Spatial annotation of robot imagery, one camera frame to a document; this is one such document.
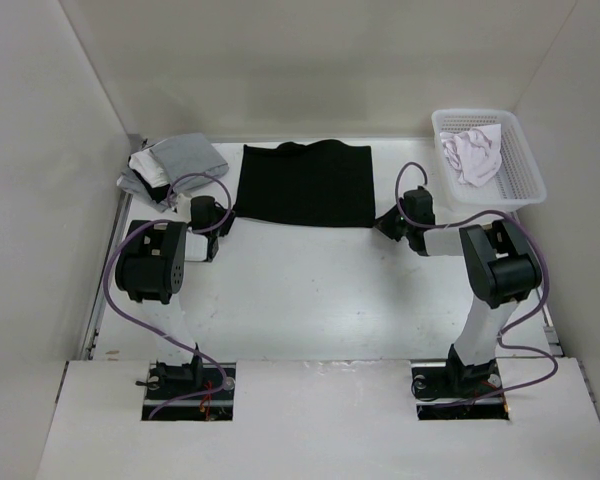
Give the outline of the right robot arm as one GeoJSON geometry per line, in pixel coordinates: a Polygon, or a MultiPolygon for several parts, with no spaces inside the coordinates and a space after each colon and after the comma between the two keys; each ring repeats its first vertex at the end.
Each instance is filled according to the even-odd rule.
{"type": "Polygon", "coordinates": [[[398,236],[420,256],[458,256],[472,290],[471,307],[442,367],[415,368],[414,392],[420,400],[468,399],[487,391],[497,372],[496,345],[502,329],[543,280],[534,249],[510,216],[489,224],[438,228],[433,197],[423,186],[404,193],[391,221],[398,236]]]}

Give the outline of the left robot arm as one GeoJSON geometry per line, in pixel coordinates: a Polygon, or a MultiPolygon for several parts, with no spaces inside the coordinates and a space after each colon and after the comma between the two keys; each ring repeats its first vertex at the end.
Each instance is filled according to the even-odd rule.
{"type": "Polygon", "coordinates": [[[122,311],[106,291],[110,307],[155,334],[163,352],[142,385],[174,401],[230,388],[225,369],[199,351],[181,310],[178,293],[184,280],[188,229],[180,221],[134,220],[105,268],[105,276],[115,278],[117,288],[140,305],[146,318],[122,311]]]}

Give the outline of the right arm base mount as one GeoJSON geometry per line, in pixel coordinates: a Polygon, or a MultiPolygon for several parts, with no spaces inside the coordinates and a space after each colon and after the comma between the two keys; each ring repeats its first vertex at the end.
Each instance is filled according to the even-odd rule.
{"type": "Polygon", "coordinates": [[[416,414],[425,421],[504,420],[509,419],[503,393],[482,399],[502,386],[499,371],[480,379],[454,385],[443,362],[411,365],[411,393],[416,399],[416,414]]]}

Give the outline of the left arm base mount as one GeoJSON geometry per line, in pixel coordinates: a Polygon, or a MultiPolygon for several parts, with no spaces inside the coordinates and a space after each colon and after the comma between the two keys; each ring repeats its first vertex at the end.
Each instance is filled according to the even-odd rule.
{"type": "Polygon", "coordinates": [[[156,363],[147,379],[136,382],[144,389],[141,419],[155,422],[231,421],[234,412],[236,365],[218,368],[192,359],[189,363],[156,363]]]}

